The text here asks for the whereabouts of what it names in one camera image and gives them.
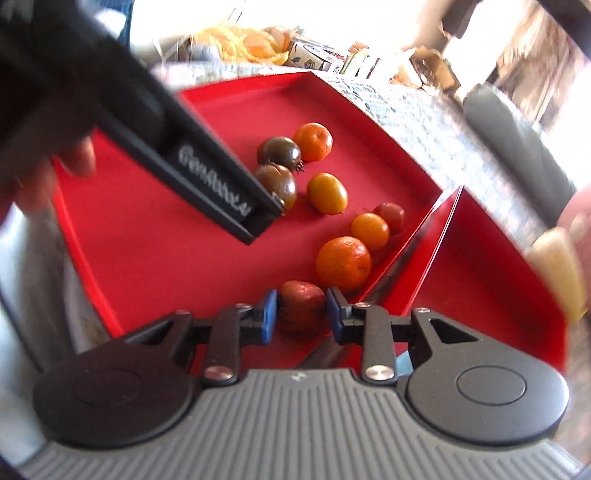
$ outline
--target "dark green tomato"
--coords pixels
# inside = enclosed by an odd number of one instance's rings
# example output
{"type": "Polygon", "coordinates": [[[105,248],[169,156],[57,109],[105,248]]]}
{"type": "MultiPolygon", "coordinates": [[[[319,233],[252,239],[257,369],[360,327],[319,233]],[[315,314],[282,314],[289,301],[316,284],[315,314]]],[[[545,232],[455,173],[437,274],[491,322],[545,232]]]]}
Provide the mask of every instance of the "dark green tomato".
{"type": "Polygon", "coordinates": [[[272,137],[263,142],[256,151],[256,159],[259,165],[274,163],[289,171],[302,169],[300,147],[287,137],[272,137]]]}
{"type": "Polygon", "coordinates": [[[285,211],[294,206],[297,198],[296,181],[287,168],[269,163],[255,173],[256,179],[269,193],[275,193],[283,202],[285,211]]]}

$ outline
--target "orange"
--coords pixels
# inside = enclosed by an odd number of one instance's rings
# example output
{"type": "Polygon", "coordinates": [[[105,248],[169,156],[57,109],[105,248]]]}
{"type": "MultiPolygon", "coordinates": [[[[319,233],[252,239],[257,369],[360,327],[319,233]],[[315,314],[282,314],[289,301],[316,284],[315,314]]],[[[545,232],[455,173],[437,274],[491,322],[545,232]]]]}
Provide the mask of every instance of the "orange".
{"type": "Polygon", "coordinates": [[[293,138],[300,147],[304,161],[319,161],[332,150],[332,135],[320,124],[305,124],[299,127],[293,138]]]}
{"type": "Polygon", "coordinates": [[[351,223],[351,233],[359,238],[372,252],[383,248],[390,239],[386,220],[375,213],[362,213],[351,223]]]}
{"type": "Polygon", "coordinates": [[[361,240],[341,236],[326,242],[316,257],[316,274],[323,287],[343,293],[361,288],[371,271],[371,255],[361,240]]]}
{"type": "Polygon", "coordinates": [[[347,190],[337,177],[330,173],[317,173],[308,182],[308,201],[320,213],[337,215],[349,204],[347,190]]]}

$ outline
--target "red tray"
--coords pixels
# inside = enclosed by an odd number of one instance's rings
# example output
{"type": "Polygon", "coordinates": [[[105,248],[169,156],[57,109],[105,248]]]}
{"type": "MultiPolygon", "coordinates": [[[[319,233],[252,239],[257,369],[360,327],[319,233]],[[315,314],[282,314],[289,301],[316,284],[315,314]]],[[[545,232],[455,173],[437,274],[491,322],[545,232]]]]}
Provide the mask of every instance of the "red tray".
{"type": "MultiPolygon", "coordinates": [[[[256,148],[292,136],[306,122],[328,127],[330,155],[296,175],[299,198],[286,217],[246,247],[182,201],[103,135],[94,145],[98,174],[90,181],[59,172],[56,209],[86,292],[117,336],[170,311],[212,316],[221,307],[255,302],[285,280],[316,282],[320,247],[348,235],[355,215],[399,203],[404,229],[379,256],[359,299],[387,270],[422,224],[441,190],[413,159],[354,104],[313,73],[252,77],[186,91],[182,98],[254,171],[256,148]],[[307,180],[327,171],[349,192],[343,215],[317,213],[307,180]]],[[[246,367],[293,367],[319,338],[277,332],[273,345],[246,352],[246,367]]]]}
{"type": "MultiPolygon", "coordinates": [[[[549,363],[565,365],[565,319],[496,223],[463,188],[425,222],[411,259],[382,305],[428,307],[549,363]]],[[[406,350],[397,343],[396,352],[406,350]]],[[[357,367],[359,351],[346,365],[357,367]]]]}

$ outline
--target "patterned tablecloth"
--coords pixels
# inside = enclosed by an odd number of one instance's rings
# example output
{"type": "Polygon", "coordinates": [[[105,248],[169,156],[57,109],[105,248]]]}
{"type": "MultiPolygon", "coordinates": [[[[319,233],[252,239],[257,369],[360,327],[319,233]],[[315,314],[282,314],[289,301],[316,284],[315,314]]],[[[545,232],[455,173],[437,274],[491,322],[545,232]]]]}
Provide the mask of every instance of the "patterned tablecloth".
{"type": "MultiPolygon", "coordinates": [[[[171,88],[252,75],[300,71],[288,67],[208,63],[169,64],[154,73],[171,88]]],[[[373,118],[451,193],[464,184],[520,249],[546,226],[494,154],[463,119],[459,106],[423,90],[315,72],[373,118]]],[[[558,441],[583,462],[591,462],[591,336],[585,320],[569,330],[567,380],[571,402],[558,441]]]]}

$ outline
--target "gray ribbed panel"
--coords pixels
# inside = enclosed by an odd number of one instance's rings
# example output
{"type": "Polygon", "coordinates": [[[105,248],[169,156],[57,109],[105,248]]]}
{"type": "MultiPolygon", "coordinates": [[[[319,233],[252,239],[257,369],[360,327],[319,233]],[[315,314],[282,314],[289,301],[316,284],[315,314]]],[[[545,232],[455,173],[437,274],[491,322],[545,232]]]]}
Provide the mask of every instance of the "gray ribbed panel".
{"type": "Polygon", "coordinates": [[[550,442],[471,450],[417,424],[397,394],[348,370],[253,370],[207,390],[172,431],[141,446],[82,452],[55,443],[31,480],[555,480],[580,468],[550,442]]]}

